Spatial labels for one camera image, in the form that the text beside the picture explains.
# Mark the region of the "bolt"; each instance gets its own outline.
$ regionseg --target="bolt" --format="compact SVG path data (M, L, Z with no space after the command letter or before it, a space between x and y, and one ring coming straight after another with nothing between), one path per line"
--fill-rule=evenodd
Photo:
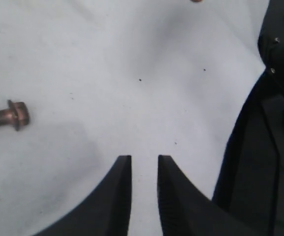
M24 102L8 100L8 109L0 111L0 126L12 125L16 131L29 124L28 109Z

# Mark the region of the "copper bolt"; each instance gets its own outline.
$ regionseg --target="copper bolt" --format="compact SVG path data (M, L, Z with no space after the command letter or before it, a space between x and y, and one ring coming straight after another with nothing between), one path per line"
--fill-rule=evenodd
M0 111L0 126L12 125L16 131L29 124L28 109L24 102L8 100L9 109Z

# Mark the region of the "white fabric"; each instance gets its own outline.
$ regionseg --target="white fabric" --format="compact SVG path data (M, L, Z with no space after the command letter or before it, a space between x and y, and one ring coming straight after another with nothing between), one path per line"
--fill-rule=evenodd
M264 70L268 0L0 0L0 236L27 236L133 156L130 236L162 235L158 154L208 197L227 140Z

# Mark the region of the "small screw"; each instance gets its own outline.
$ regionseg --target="small screw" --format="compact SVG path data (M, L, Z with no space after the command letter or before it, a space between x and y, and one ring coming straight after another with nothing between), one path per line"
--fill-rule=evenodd
M276 37L276 38L274 39L274 42L275 42L275 43L280 43L280 42L281 42L281 41L280 41L280 38L277 38L277 37Z
M28 109L24 102L8 100L8 109L0 111L0 126L12 125L16 131L29 124Z

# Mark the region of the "white surface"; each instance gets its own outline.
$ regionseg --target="white surface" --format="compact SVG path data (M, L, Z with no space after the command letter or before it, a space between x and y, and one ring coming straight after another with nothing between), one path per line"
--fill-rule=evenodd
M0 236L62 217L120 154L133 156L130 236L162 235L158 154L211 197L264 70L256 41L267 4L0 0L0 108L25 101L32 119L19 133L0 128Z

